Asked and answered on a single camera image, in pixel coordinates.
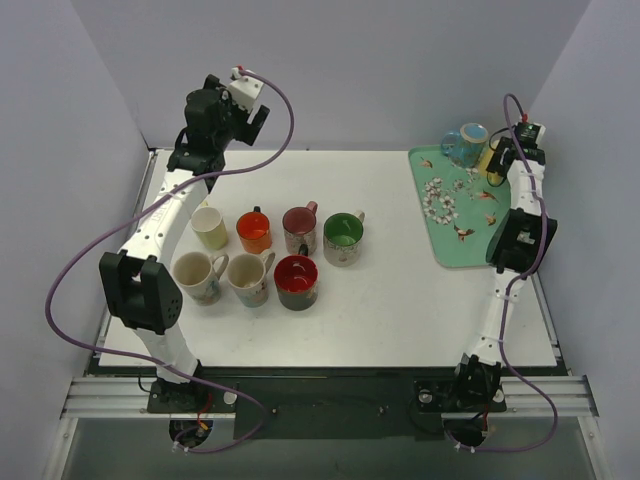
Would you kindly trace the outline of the orange mug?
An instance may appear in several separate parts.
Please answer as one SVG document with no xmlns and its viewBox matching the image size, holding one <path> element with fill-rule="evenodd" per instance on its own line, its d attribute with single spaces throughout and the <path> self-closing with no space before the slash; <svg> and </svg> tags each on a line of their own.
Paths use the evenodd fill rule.
<svg viewBox="0 0 640 480">
<path fill-rule="evenodd" d="M 255 206 L 237 220 L 236 232 L 247 253 L 260 254 L 272 245 L 270 221 L 260 206 Z"/>
</svg>

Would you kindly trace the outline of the cream floral mug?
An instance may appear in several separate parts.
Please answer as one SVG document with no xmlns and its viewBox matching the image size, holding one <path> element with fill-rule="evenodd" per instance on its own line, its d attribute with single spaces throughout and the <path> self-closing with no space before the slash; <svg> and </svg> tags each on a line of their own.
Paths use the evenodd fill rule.
<svg viewBox="0 0 640 480">
<path fill-rule="evenodd" d="M 190 252 L 178 258 L 172 276 L 180 288 L 200 306 L 218 302 L 222 296 L 220 278 L 229 263 L 229 255 Z"/>
</svg>

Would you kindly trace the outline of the black mug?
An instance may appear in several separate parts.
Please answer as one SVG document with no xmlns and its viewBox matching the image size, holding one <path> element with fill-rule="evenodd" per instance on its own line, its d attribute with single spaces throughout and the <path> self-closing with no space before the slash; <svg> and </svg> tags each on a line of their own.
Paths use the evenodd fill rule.
<svg viewBox="0 0 640 480">
<path fill-rule="evenodd" d="M 318 297 L 319 270 L 309 257 L 309 249 L 302 244 L 297 254 L 278 262 L 274 281 L 281 304 L 292 311 L 310 308 Z"/>
</svg>

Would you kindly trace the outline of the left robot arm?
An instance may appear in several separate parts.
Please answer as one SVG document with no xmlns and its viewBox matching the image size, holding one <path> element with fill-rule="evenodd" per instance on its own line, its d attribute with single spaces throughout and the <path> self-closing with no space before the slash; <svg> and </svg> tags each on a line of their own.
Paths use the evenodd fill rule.
<svg viewBox="0 0 640 480">
<path fill-rule="evenodd" d="M 263 81 L 236 67 L 224 85 L 210 75 L 186 97 L 186 125 L 178 134 L 160 191 L 161 206 L 146 215 L 117 253 L 99 262 L 107 306 L 159 360 L 155 386 L 181 410 L 200 408 L 204 384 L 192 378 L 200 363 L 178 325 L 183 296 L 167 268 L 191 215 L 211 192 L 213 173 L 225 167 L 233 140 L 252 145 L 268 114 L 255 104 Z"/>
</svg>

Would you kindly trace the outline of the blue teal mug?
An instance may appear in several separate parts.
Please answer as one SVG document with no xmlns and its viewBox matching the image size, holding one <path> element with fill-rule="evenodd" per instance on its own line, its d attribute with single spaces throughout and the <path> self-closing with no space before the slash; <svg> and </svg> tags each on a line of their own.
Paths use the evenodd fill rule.
<svg viewBox="0 0 640 480">
<path fill-rule="evenodd" d="M 458 130 L 447 132 L 440 151 L 453 164 L 462 168 L 474 167 L 489 138 L 488 130 L 479 123 L 466 123 Z"/>
</svg>

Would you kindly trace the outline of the beige floral mug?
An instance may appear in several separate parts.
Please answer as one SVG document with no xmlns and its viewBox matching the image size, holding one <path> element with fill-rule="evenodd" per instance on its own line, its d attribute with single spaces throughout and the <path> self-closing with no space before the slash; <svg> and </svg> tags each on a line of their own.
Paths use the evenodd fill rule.
<svg viewBox="0 0 640 480">
<path fill-rule="evenodd" d="M 275 253 L 266 249 L 260 254 L 240 254 L 229 262 L 228 281 L 244 306 L 257 308 L 268 300 L 266 277 L 274 260 Z"/>
</svg>

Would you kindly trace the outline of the pink patterned mug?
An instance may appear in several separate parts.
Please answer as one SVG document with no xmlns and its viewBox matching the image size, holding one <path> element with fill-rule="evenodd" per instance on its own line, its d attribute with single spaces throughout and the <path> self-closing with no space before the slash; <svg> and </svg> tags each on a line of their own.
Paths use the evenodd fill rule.
<svg viewBox="0 0 640 480">
<path fill-rule="evenodd" d="M 297 254 L 302 245 L 307 247 L 309 255 L 315 253 L 317 209 L 318 204 L 310 201 L 306 206 L 293 207 L 283 215 L 285 247 L 289 254 Z"/>
</svg>

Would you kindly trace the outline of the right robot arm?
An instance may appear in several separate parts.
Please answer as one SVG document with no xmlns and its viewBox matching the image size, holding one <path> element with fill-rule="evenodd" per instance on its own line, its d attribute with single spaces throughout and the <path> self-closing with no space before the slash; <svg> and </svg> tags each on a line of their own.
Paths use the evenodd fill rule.
<svg viewBox="0 0 640 480">
<path fill-rule="evenodd" d="M 544 133 L 539 123 L 518 122 L 511 135 L 499 141 L 487 166 L 489 173 L 508 181 L 510 208 L 487 249 L 486 261 L 494 271 L 484 321 L 446 386 L 449 402 L 459 409 L 495 401 L 514 306 L 557 231 L 542 194 L 546 157 L 539 143 Z"/>
</svg>

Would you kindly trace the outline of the pale yellow mug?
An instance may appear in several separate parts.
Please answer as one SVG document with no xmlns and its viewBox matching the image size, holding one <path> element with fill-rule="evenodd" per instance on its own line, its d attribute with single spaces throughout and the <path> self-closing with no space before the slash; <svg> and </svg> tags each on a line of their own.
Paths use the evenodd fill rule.
<svg viewBox="0 0 640 480">
<path fill-rule="evenodd" d="M 222 213 L 211 206 L 200 206 L 191 216 L 191 228 L 201 243 L 210 250 L 221 250 L 228 243 Z"/>
</svg>

